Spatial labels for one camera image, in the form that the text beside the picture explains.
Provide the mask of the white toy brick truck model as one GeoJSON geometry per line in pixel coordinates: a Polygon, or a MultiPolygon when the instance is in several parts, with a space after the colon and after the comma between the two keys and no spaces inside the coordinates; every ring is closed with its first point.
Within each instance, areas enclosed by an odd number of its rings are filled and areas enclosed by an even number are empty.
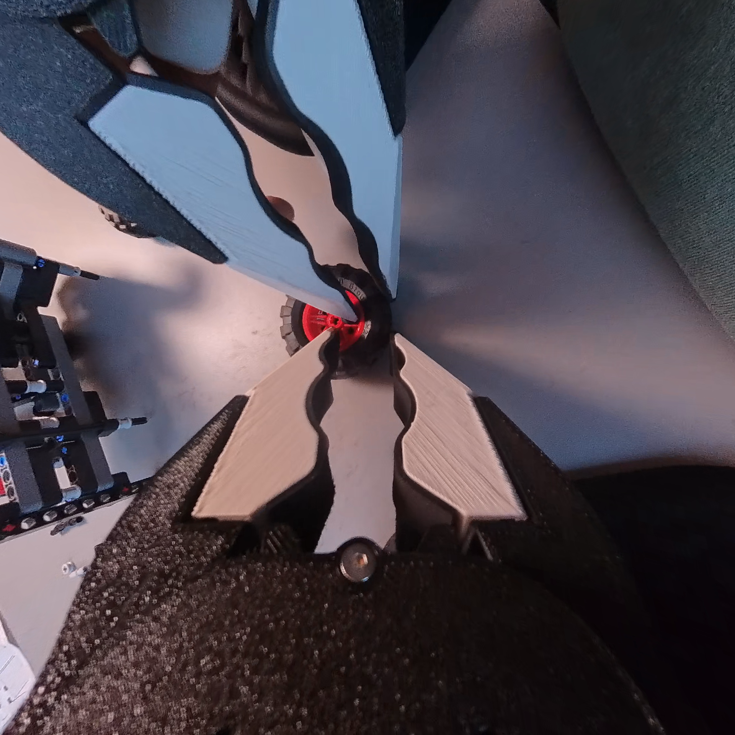
{"type": "Polygon", "coordinates": [[[42,312],[60,276],[99,279],[2,240],[2,542],[46,527],[60,534],[142,489],[111,471],[101,439],[147,419],[110,418],[98,393],[83,389],[70,338],[42,312]]]}

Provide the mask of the white sticker sheet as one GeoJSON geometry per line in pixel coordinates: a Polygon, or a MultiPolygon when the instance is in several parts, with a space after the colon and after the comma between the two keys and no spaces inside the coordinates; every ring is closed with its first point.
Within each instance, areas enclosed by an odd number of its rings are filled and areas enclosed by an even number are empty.
{"type": "Polygon", "coordinates": [[[35,685],[32,667],[23,653],[12,644],[1,623],[1,719],[13,718],[35,685]]]}

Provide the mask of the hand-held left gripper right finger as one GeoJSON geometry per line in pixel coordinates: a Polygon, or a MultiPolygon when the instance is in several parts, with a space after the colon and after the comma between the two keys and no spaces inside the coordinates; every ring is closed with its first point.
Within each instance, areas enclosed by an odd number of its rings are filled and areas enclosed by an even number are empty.
{"type": "Polygon", "coordinates": [[[401,467],[457,526],[527,519],[510,474],[483,423],[472,390],[406,337],[393,337],[407,389],[409,418],[400,439],[401,467]]]}

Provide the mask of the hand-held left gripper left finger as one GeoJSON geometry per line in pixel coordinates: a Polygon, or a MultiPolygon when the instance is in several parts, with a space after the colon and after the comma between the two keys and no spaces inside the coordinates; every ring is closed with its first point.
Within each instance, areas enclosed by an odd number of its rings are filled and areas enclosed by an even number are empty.
{"type": "Polygon", "coordinates": [[[261,380],[217,457],[191,511],[196,520],[326,523],[335,499],[328,439],[337,334],[321,334],[261,380]]]}

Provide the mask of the black toy tire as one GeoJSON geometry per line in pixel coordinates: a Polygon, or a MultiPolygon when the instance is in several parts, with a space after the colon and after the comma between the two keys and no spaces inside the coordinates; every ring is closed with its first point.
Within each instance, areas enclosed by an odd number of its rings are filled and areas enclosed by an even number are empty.
{"type": "Polygon", "coordinates": [[[357,317],[344,320],[289,298],[281,307],[280,332],[292,356],[326,329],[334,329],[339,336],[340,358],[335,376],[342,378],[357,374],[379,358],[390,339],[392,312],[389,301],[365,271],[347,264],[332,265],[329,269],[347,291],[357,317]]]}

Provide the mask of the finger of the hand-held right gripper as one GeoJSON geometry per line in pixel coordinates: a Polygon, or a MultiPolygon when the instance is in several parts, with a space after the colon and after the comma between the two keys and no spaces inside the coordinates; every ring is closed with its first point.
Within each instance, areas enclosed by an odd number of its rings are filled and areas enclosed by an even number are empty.
{"type": "Polygon", "coordinates": [[[265,63],[315,145],[332,201],[387,299],[398,290],[403,2],[265,2],[265,63]]]}
{"type": "Polygon", "coordinates": [[[213,98],[167,81],[111,84],[88,104],[87,127],[232,270],[344,320],[356,317],[344,287],[263,193],[245,143],[213,98]]]}

